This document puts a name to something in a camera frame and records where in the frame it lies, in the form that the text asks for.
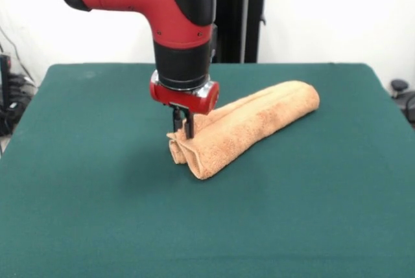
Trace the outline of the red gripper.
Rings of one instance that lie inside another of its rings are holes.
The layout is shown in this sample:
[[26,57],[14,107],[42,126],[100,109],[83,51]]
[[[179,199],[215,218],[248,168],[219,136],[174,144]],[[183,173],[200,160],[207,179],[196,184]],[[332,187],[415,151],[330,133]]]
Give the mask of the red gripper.
[[193,113],[207,115],[215,107],[219,98],[219,83],[208,80],[203,86],[193,90],[173,90],[161,84],[157,71],[150,78],[151,97],[164,105],[172,107],[173,130],[182,128],[182,111],[185,111],[184,130],[187,139],[195,134]]

